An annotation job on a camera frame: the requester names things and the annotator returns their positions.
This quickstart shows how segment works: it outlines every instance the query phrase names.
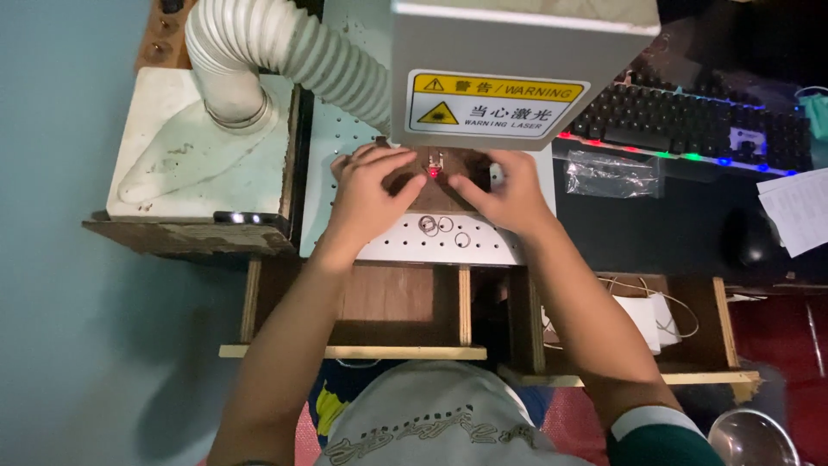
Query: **laser engraving machine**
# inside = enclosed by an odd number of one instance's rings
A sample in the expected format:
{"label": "laser engraving machine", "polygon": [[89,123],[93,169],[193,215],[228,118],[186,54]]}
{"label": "laser engraving machine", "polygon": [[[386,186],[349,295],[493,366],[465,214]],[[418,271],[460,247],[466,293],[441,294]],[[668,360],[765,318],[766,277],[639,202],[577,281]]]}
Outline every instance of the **laser engraving machine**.
{"label": "laser engraving machine", "polygon": [[[426,170],[462,148],[533,151],[554,210],[552,139],[660,32],[655,0],[329,0],[323,18],[286,0],[199,0],[193,70],[138,74],[109,215],[279,212],[293,84],[316,97],[302,256],[330,215],[330,162],[378,135],[432,147]],[[359,258],[522,263],[514,236],[475,212],[415,211]]]}

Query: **green face mask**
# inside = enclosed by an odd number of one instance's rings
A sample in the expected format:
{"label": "green face mask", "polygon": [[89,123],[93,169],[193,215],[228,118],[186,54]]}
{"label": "green face mask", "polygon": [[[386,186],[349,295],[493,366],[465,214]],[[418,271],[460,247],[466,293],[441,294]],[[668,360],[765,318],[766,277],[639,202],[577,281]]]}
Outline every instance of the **green face mask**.
{"label": "green face mask", "polygon": [[800,89],[794,94],[799,99],[799,105],[805,107],[805,116],[811,121],[811,134],[821,141],[828,141],[828,95],[815,93],[799,96],[806,90],[821,90],[828,93],[828,89],[817,85]]}

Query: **person's left hand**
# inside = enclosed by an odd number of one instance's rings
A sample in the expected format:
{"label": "person's left hand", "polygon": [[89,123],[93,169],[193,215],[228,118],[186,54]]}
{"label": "person's left hand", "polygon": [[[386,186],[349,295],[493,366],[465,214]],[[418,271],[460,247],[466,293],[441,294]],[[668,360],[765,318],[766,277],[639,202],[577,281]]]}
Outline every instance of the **person's left hand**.
{"label": "person's left hand", "polygon": [[340,155],[330,164],[339,182],[323,241],[350,262],[370,241],[387,231],[420,194],[426,175],[408,180],[392,197],[382,185],[392,171],[416,158],[408,148],[361,146],[354,155]]}

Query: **keyboard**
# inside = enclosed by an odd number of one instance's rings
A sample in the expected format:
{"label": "keyboard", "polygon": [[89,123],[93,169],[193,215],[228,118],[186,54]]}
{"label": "keyboard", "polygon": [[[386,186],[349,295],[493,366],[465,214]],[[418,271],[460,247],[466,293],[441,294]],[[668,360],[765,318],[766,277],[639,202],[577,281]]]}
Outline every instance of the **keyboard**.
{"label": "keyboard", "polygon": [[688,94],[635,72],[616,78],[558,137],[781,176],[813,170],[809,119],[771,112],[744,93]]}

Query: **person's right hand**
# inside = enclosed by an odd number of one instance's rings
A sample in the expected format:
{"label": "person's right hand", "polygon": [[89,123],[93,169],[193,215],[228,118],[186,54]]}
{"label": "person's right hand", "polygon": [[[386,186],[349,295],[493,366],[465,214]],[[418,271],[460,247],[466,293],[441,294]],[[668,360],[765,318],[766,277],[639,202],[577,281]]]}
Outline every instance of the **person's right hand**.
{"label": "person's right hand", "polygon": [[509,150],[486,153],[503,169],[502,186],[488,194],[462,175],[449,177],[449,185],[492,223],[520,236],[555,218],[543,199],[533,156]]}

